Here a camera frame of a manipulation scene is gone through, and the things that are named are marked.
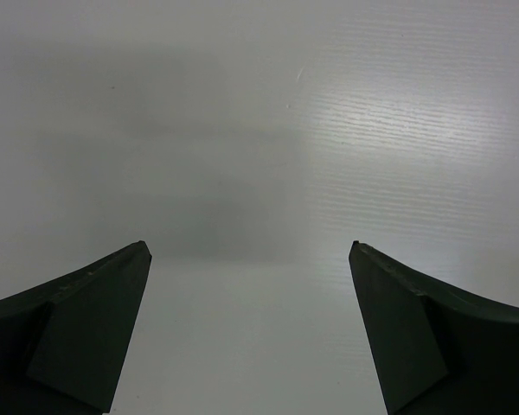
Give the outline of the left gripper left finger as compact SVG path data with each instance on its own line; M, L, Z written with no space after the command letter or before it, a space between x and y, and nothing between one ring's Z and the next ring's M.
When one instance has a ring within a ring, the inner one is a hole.
M107 414L152 256L132 243L0 300L0 414Z

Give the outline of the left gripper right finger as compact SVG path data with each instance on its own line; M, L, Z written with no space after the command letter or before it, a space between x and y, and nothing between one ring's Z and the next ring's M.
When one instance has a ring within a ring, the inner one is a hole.
M519 308L356 241L349 265L389 414L519 414Z

